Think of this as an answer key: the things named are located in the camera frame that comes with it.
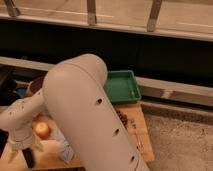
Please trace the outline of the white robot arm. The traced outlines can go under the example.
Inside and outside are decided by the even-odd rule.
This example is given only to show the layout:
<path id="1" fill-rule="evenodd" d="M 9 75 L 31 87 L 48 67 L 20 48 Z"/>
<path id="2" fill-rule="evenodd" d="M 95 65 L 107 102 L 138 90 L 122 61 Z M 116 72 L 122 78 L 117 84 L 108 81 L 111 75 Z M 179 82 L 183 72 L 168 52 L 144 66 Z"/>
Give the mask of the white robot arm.
<path id="1" fill-rule="evenodd" d="M 47 110 L 86 171 L 150 171 L 103 89 L 107 74 L 93 54 L 56 64 L 37 93 L 0 113 L 0 129 L 13 148 L 26 149 L 33 118 Z"/>

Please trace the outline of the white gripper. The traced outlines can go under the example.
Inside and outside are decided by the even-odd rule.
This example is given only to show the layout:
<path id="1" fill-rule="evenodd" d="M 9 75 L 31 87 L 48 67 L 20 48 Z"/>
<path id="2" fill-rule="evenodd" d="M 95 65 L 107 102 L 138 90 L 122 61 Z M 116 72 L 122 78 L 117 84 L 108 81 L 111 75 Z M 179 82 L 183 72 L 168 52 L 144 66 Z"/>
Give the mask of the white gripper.
<path id="1" fill-rule="evenodd" d="M 8 143 L 11 146 L 9 148 L 8 162 L 11 163 L 18 154 L 17 150 L 23 150 L 31 148 L 37 151 L 43 151 L 43 145 L 38 137 L 35 138 L 33 133 L 29 133 L 26 136 L 16 136 L 13 132 L 9 133 Z"/>

